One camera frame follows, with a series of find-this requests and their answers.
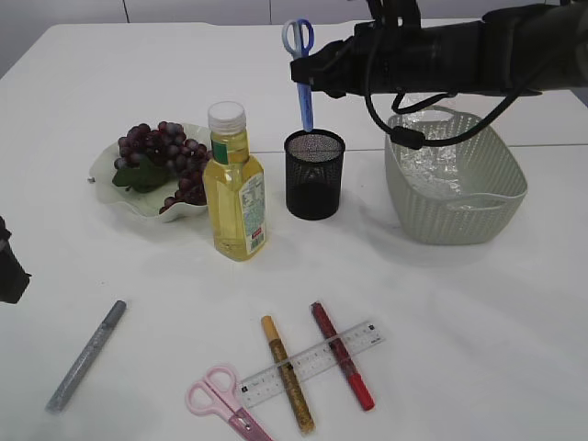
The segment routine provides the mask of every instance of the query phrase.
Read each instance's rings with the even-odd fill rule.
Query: pink scissors
[[[219,384],[214,378],[216,374],[229,376],[228,388]],[[186,406],[189,411],[197,416],[216,413],[227,422],[235,432],[248,441],[272,441],[264,429],[254,420],[254,417],[247,412],[239,403],[236,396],[237,375],[232,367],[218,365],[212,367],[204,378],[194,383],[186,394]],[[211,400],[210,404],[198,406],[194,403],[194,394],[203,391]]]

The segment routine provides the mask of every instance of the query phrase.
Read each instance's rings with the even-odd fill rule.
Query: blue scissors
[[[304,33],[302,27],[305,27],[309,32],[309,42],[306,46],[304,45]],[[288,32],[290,28],[294,31],[294,48],[290,46],[288,41]],[[308,57],[309,52],[314,45],[314,29],[312,28],[311,22],[304,18],[299,18],[298,20],[289,20],[284,23],[284,27],[282,28],[282,42],[284,43],[284,48],[292,54],[294,60],[301,57]],[[309,85],[301,85],[300,83],[298,83],[297,86],[302,126],[305,131],[312,131],[314,121],[312,117],[311,87]]]

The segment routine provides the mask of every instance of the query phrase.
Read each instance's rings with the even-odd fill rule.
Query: grapes
[[[206,205],[202,173],[212,157],[206,145],[188,138],[184,128],[175,122],[161,121],[157,129],[148,124],[133,126],[118,140],[120,157],[114,162],[119,170],[138,167],[148,157],[158,167],[165,167],[170,175],[177,176],[178,188],[173,196],[164,200],[159,209],[162,214],[178,202]]]
[[[173,159],[168,159],[165,162],[165,168],[167,168],[170,172],[175,172],[175,161]]]
[[[146,135],[147,133],[149,133],[151,131],[151,127],[149,127],[144,122],[142,122],[141,124],[139,124],[139,126],[137,126],[137,128],[139,129],[138,132],[141,135]]]
[[[170,136],[175,136],[179,134],[179,129],[177,127],[177,125],[174,122],[168,122],[167,123],[167,133],[169,133]]]
[[[180,153],[180,148],[177,145],[170,145],[167,147],[167,157],[175,158]]]
[[[175,145],[182,145],[185,140],[186,140],[186,134],[180,133],[179,135],[177,135],[175,137]]]
[[[180,154],[175,158],[175,170],[182,171],[186,168],[187,159],[183,154]]]
[[[114,168],[120,170],[121,168],[127,167],[127,160],[124,158],[117,158],[114,162]]]
[[[127,139],[126,136],[121,136],[119,138],[119,147],[129,147],[130,146],[130,142]]]
[[[165,198],[164,207],[170,208],[175,203],[176,203],[175,198],[173,196],[170,196],[169,198]]]
[[[186,140],[185,146],[190,149],[191,151],[195,151],[197,149],[197,147],[199,146],[198,141],[196,140]]]
[[[141,153],[131,153],[129,156],[129,161],[131,164],[139,165],[141,159],[143,159],[144,154]]]
[[[130,147],[120,147],[119,148],[119,154],[120,154],[121,158],[126,158],[131,153],[132,153],[132,150],[130,149]]]
[[[198,160],[195,157],[191,157],[187,160],[186,170],[189,173],[193,173],[199,170]]]
[[[188,191],[190,188],[192,188],[194,186],[194,182],[192,182],[190,179],[188,179],[186,177],[183,177],[182,179],[179,180],[179,182],[177,183],[177,186],[182,191]]]

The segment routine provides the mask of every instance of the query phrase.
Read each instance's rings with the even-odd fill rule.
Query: gray plastic basket
[[[470,113],[440,106],[430,109],[450,118],[410,122],[395,115],[389,124],[410,127],[434,139],[458,135],[480,121]],[[492,128],[449,148],[417,152],[391,143],[386,136],[384,151],[388,188],[402,228],[422,243],[488,242],[508,224],[526,194],[521,168]],[[422,164],[433,164],[428,169],[432,172]],[[445,191],[438,191],[446,181]]]

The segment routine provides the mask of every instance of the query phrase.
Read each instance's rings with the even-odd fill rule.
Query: yellow oil
[[[257,240],[254,241],[253,249],[251,238],[248,247],[240,191],[252,177],[261,174],[263,179],[264,169],[249,154],[246,130],[235,135],[220,135],[213,132],[210,138],[213,144],[216,142],[226,146],[227,158],[225,159],[228,159],[227,164],[211,159],[203,175],[214,246],[233,260],[247,260],[253,257],[265,243],[266,226],[264,217],[262,230],[256,236]]]

